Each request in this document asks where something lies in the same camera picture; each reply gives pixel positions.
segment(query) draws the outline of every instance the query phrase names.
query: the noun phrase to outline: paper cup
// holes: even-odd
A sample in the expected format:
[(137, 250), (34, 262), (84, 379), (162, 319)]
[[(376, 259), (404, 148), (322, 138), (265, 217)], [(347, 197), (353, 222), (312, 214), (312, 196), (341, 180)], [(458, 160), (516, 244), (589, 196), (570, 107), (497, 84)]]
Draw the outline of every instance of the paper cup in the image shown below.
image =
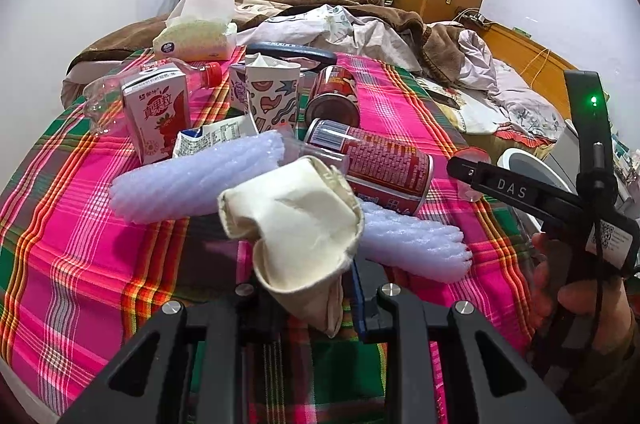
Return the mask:
[(299, 79), (297, 63), (259, 54), (246, 66), (247, 103), (260, 133), (283, 124), (295, 128)]

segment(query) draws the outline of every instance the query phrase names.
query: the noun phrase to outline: tin can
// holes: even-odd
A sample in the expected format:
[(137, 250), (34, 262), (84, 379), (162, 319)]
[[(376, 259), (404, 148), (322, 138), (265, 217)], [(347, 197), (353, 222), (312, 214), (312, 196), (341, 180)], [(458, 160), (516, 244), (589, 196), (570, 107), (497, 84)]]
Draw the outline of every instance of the tin can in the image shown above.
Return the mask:
[(400, 214), (416, 214), (433, 178), (433, 158), (373, 133), (316, 119), (305, 142), (350, 158), (347, 182), (358, 198)]
[(316, 118), (359, 127), (356, 79), (346, 68), (332, 65), (318, 74), (306, 106), (306, 124)]

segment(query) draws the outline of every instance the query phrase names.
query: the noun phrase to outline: yellow cord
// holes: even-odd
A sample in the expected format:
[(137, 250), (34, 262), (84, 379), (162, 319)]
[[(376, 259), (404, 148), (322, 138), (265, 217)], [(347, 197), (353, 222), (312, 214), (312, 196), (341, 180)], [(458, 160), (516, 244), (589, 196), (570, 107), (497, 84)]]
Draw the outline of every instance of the yellow cord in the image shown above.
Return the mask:
[(538, 73), (533, 77), (533, 80), (531, 81), (531, 84), (529, 85), (529, 87), (533, 90), (533, 83), (536, 81), (536, 79), (538, 78), (538, 76), (540, 75), (540, 72), (542, 72), (542, 69), (545, 67), (546, 62), (549, 61), (549, 56), (551, 54), (551, 49), (542, 49), (540, 52), (538, 52), (538, 54), (536, 54), (536, 57), (534, 57), (529, 64), (524, 67), (524, 70), (520, 72), (520, 76), (523, 78), (524, 77), (524, 73), (527, 71), (527, 69), (533, 64), (533, 62), (538, 59), (544, 52), (546, 52), (546, 58), (545, 58), (545, 62), (542, 63), (542, 66), (540, 67), (540, 70), (538, 71)]

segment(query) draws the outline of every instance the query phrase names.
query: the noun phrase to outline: bottle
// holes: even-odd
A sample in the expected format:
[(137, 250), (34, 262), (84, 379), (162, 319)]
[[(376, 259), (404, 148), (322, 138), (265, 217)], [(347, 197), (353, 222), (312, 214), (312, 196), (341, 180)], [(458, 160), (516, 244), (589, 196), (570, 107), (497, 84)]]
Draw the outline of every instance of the bottle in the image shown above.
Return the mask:
[(115, 74), (103, 76), (84, 88), (82, 95), (86, 99), (82, 112), (89, 119), (89, 131), (92, 135), (127, 136), (127, 123), (122, 110), (122, 87), (144, 72), (150, 72), (161, 65), (174, 64), (186, 76), (189, 96), (201, 88), (214, 88), (222, 83), (220, 64), (211, 62), (201, 67), (176, 58), (152, 61)]

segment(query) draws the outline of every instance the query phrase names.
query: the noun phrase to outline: screw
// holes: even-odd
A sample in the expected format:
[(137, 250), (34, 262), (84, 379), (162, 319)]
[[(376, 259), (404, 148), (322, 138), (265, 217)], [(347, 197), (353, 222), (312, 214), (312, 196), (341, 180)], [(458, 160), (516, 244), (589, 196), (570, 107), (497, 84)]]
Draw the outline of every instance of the screw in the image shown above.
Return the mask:
[(476, 310), (469, 301), (457, 302), (455, 305), (455, 309), (456, 312), (462, 314), (463, 316), (468, 316), (469, 314), (473, 313), (474, 310)]
[(171, 300), (162, 305), (162, 312), (168, 315), (177, 314), (182, 310), (182, 305), (179, 301)]
[(384, 292), (387, 296), (398, 296), (401, 292), (401, 288), (399, 285), (395, 283), (385, 283), (382, 286), (382, 292)]
[(250, 296), (254, 293), (254, 286), (250, 283), (241, 283), (236, 287), (236, 294), (242, 297)]

